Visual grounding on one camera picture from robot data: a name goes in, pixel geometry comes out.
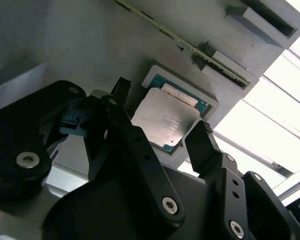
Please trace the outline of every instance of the screw hole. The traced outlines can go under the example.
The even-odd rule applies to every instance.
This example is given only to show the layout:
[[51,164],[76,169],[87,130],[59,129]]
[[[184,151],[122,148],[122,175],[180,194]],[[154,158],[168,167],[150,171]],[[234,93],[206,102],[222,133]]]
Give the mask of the screw hole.
[[141,138],[139,136],[134,136],[134,139],[137,141],[137,142],[141,142]]
[[236,230],[237,233],[241,233],[240,228],[238,228],[237,226],[234,226],[234,230]]
[[144,153],[142,156],[145,160],[150,160],[150,156],[148,154]]
[[236,199],[239,199],[239,198],[240,198],[239,195],[238,195],[238,193],[236,193],[235,191],[233,191],[232,194],[233,194],[233,196],[234,196]]
[[30,164],[34,161],[34,158],[32,156],[24,156],[22,160]]
[[232,180],[232,182],[234,183],[234,185],[239,186],[239,183],[236,180]]

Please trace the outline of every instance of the white surface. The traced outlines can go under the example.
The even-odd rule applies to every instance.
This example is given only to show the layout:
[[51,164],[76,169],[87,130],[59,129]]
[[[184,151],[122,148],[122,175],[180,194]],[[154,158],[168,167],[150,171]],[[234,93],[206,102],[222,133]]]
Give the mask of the white surface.
[[276,122],[284,122],[300,133],[300,104],[278,87],[261,77],[244,98],[246,102]]
[[271,65],[264,75],[300,101],[300,69],[283,55]]
[[88,180],[76,176],[72,173],[69,173],[65,170],[59,169],[55,166],[52,166],[51,171],[46,180],[47,184],[55,186],[66,192],[71,192],[86,184],[87,182]]
[[191,163],[188,162],[189,159],[187,161],[184,161],[180,167],[178,167],[178,170],[187,174],[191,174],[192,176],[198,177],[199,174],[194,172],[191,166]]
[[223,152],[230,154],[235,159],[238,170],[242,174],[245,174],[248,171],[260,174],[260,176],[266,180],[272,189],[285,180],[285,178],[280,174],[272,171],[270,168],[264,166],[260,162],[254,160],[252,157],[244,154],[221,139],[215,137],[215,140]]
[[300,140],[242,100],[214,130],[293,173],[300,170]]

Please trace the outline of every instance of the black mechanical bracket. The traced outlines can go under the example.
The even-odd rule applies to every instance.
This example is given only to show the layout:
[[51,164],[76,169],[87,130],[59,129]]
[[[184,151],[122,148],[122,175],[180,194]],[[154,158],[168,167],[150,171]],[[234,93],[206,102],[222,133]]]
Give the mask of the black mechanical bracket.
[[24,203],[29,212],[56,147],[77,135],[84,138],[89,182],[48,209],[43,239],[300,240],[300,226],[264,179],[240,174],[207,122],[185,139],[199,178],[163,167],[126,113],[129,89],[120,78],[111,94],[86,97],[77,85],[57,81],[1,109],[0,211],[15,217]]

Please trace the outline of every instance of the silver screw head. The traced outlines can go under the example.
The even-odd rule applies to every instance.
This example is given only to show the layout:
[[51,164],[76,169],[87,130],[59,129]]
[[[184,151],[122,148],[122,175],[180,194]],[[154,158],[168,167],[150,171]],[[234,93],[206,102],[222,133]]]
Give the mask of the silver screw head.
[[69,91],[74,93],[74,94],[78,94],[79,93],[79,90],[76,89],[75,87],[69,87]]
[[261,177],[260,177],[258,174],[254,173],[253,176],[254,176],[259,182],[261,181]]
[[104,135],[103,135],[103,139],[106,140],[108,137],[108,129],[105,130]]
[[232,156],[230,156],[229,154],[226,155],[226,158],[229,159],[230,162],[235,161],[235,159]]
[[16,164],[24,169],[32,169],[40,163],[39,156],[31,151],[25,151],[16,156]]
[[230,221],[229,223],[231,231],[236,235],[238,239],[243,239],[245,237],[245,232],[242,227],[236,221]]
[[117,105],[117,102],[113,99],[109,99],[109,103],[113,104],[113,105]]
[[171,215],[174,215],[178,211],[178,205],[171,197],[165,196],[162,199],[162,205],[164,209]]

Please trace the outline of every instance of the screw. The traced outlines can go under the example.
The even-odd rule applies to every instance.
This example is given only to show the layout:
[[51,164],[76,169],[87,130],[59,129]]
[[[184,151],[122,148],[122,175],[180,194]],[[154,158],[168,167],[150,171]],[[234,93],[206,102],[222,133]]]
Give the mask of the screw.
[[15,162],[21,168],[32,169],[40,163],[40,158],[34,152],[25,151],[16,157]]
[[69,91],[74,93],[74,94],[78,94],[79,93],[79,90],[76,89],[75,87],[69,87]]
[[230,221],[230,228],[234,235],[237,236],[238,239],[243,239],[245,237],[245,232],[242,227],[236,221]]
[[108,129],[105,130],[104,135],[103,135],[103,139],[106,140],[108,137]]
[[258,174],[254,173],[253,176],[254,176],[259,182],[261,181],[261,177],[260,177]]
[[109,103],[114,104],[114,105],[117,105],[117,102],[116,102],[115,100],[113,100],[113,99],[110,99],[110,100],[109,100]]
[[235,159],[232,156],[230,156],[229,154],[226,155],[226,158],[229,159],[230,162],[235,161]]
[[178,211],[178,205],[171,197],[165,196],[162,199],[162,205],[164,209],[171,215],[176,214]]

